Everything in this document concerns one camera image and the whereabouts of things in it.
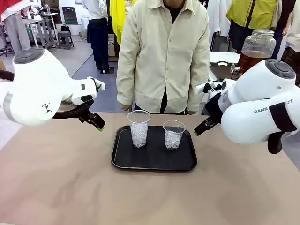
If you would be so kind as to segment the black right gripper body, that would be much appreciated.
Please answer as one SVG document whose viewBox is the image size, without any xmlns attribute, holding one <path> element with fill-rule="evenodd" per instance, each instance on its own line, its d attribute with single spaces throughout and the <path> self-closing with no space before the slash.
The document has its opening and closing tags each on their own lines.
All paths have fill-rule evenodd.
<svg viewBox="0 0 300 225">
<path fill-rule="evenodd" d="M 210 113 L 210 118 L 212 121 L 216 124 L 220 123 L 222 118 L 222 111 L 218 105 L 220 96 L 221 93 L 216 94 L 207 103 L 207 111 Z"/>
</svg>

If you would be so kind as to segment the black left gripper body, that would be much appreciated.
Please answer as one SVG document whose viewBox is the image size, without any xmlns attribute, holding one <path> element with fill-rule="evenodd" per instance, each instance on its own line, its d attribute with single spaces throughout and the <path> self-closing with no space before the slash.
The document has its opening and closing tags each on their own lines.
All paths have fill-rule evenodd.
<svg viewBox="0 0 300 225">
<path fill-rule="evenodd" d="M 93 119 L 94 118 L 94 116 L 93 116 L 93 114 L 91 113 L 91 112 L 84 112 L 83 114 L 81 114 L 80 116 L 79 116 L 79 121 L 81 122 L 81 123 L 84 123 L 84 122 L 87 122 L 87 123 L 89 123 L 89 124 L 92 124 L 92 121 L 91 121 L 91 119 Z"/>
</svg>

